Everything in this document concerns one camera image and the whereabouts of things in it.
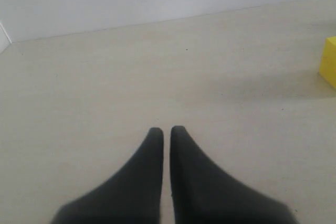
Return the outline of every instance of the yellow foam block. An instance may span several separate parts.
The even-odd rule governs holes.
[[[324,46],[320,74],[336,88],[336,37],[327,38]]]

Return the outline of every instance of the yellow toy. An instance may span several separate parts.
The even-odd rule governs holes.
[[[336,37],[327,38],[325,43],[320,74],[336,88]]]

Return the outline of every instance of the yellow block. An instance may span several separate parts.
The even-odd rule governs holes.
[[[336,88],[336,37],[327,38],[325,43],[320,74]]]

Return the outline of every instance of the beige floor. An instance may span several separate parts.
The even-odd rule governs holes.
[[[151,126],[165,131],[162,223],[173,223],[169,130],[221,167],[336,220],[336,92],[317,75],[336,0],[309,0],[17,43],[0,56],[0,223],[47,223],[100,184]]]

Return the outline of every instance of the floor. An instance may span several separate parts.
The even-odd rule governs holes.
[[[45,224],[165,132],[185,125],[223,169],[336,219],[336,91],[318,74],[336,0],[269,5],[11,45],[0,56],[0,223]]]

